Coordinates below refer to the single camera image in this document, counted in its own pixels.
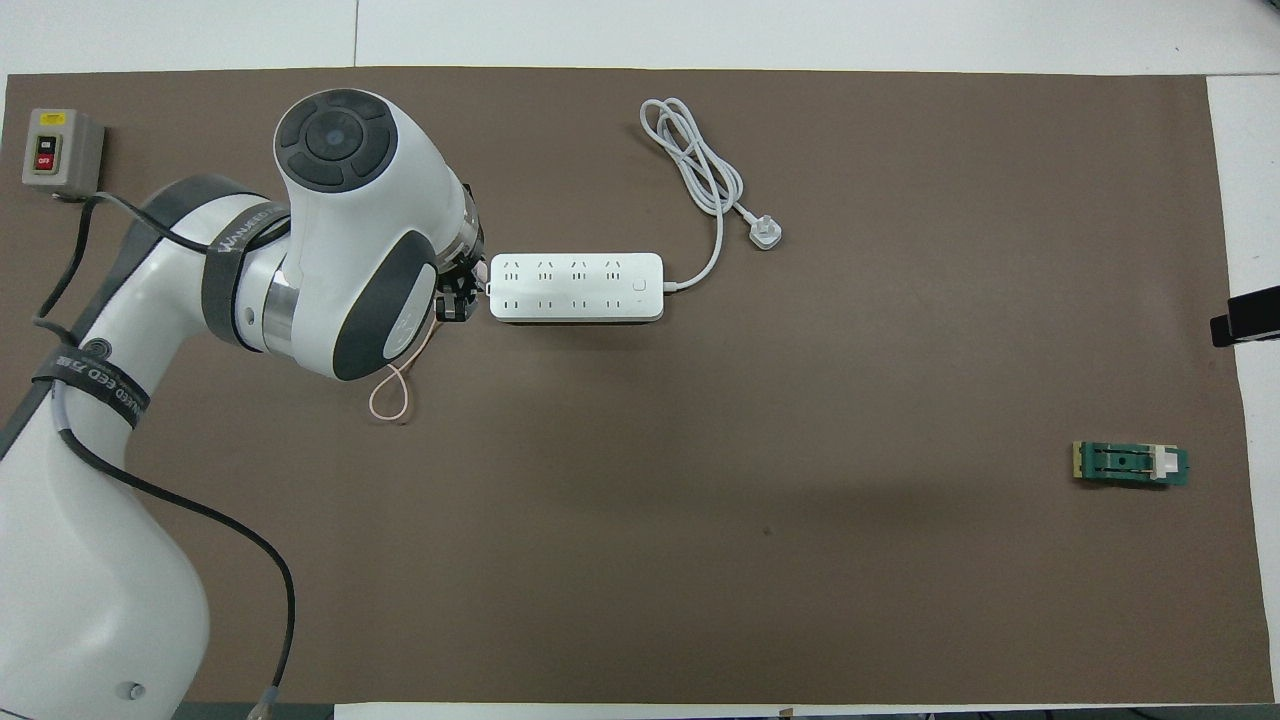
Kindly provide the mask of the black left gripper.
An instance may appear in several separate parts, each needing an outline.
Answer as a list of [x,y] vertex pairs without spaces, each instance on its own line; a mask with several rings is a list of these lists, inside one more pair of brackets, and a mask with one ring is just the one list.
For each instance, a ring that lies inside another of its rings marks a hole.
[[462,323],[475,311],[477,297],[485,293],[489,270],[483,252],[461,256],[436,279],[436,319]]

